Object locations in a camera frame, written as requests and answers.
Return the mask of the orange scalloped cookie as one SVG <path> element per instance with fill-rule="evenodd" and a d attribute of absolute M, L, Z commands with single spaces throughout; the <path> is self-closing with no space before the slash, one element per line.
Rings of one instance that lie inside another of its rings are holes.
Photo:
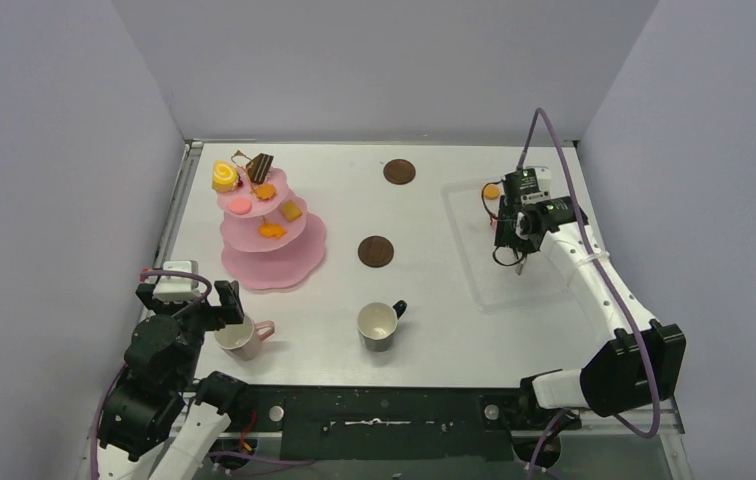
<path fill-rule="evenodd" d="M 259 201 L 269 201 L 277 195 L 277 189 L 274 184 L 264 183 L 254 187 L 253 194 Z"/>

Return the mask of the yellow swirl roll cake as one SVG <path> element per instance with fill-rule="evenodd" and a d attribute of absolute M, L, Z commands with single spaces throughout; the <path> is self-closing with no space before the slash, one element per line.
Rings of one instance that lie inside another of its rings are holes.
<path fill-rule="evenodd" d="M 217 193 L 229 193 L 241 186 L 241 177 L 236 165 L 229 161 L 215 161 L 212 170 L 211 188 Z"/>

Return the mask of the orange flower cookie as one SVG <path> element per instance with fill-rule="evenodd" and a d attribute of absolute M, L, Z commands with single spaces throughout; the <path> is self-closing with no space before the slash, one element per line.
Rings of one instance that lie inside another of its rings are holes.
<path fill-rule="evenodd" d="M 287 234 L 287 229 L 277 223 L 270 223 L 264 220 L 258 227 L 258 233 L 263 238 L 280 240 Z"/>

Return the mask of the pink round macaron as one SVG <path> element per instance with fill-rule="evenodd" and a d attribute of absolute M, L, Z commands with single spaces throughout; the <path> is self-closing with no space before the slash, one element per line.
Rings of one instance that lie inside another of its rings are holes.
<path fill-rule="evenodd" d="M 252 210 L 252 201 L 248 198 L 235 198 L 229 203 L 228 210 L 234 215 L 245 215 Z"/>

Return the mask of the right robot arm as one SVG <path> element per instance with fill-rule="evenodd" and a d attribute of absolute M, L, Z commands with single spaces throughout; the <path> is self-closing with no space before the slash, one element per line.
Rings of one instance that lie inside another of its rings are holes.
<path fill-rule="evenodd" d="M 520 259 L 546 257 L 577 300 L 600 348 L 580 369 L 524 379 L 530 391 L 517 398 L 517 416 L 540 427 L 556 408 L 584 408 L 608 417 L 669 399 L 685 353 L 684 333 L 659 322 L 636 299 L 583 209 L 569 196 L 552 197 L 549 183 L 545 168 L 505 175 L 495 245 Z"/>

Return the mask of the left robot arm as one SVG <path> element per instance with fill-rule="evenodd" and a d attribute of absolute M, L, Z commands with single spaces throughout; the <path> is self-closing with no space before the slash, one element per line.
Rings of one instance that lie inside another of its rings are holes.
<path fill-rule="evenodd" d="M 218 436 L 251 418 L 247 383 L 218 371 L 194 377 L 206 334 L 245 321 L 238 282 L 195 275 L 205 287 L 200 295 L 158 299 L 160 278 L 178 275 L 140 275 L 136 295 L 152 314 L 134 328 L 123 365 L 96 409 L 93 479 L 190 479 Z"/>

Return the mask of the yellow square biscuit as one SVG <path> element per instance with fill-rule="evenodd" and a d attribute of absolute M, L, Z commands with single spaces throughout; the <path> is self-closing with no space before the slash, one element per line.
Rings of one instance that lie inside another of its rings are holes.
<path fill-rule="evenodd" d="M 303 212 L 294 200 L 287 200 L 279 206 L 279 210 L 283 217 L 290 223 L 298 220 Z"/>

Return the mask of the chocolate layered cake slice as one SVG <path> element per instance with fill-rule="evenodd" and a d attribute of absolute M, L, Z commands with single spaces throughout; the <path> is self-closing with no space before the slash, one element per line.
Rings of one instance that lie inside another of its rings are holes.
<path fill-rule="evenodd" d="M 274 156 L 267 153 L 260 153 L 252 158 L 246 164 L 246 172 L 249 180 L 253 184 L 263 184 L 271 170 Z"/>

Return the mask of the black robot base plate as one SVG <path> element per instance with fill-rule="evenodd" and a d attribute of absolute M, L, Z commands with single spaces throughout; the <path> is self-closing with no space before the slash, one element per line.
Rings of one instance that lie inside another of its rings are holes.
<path fill-rule="evenodd" d="M 269 434 L 285 460 L 509 461 L 555 416 L 518 387 L 253 385 L 220 443 Z"/>

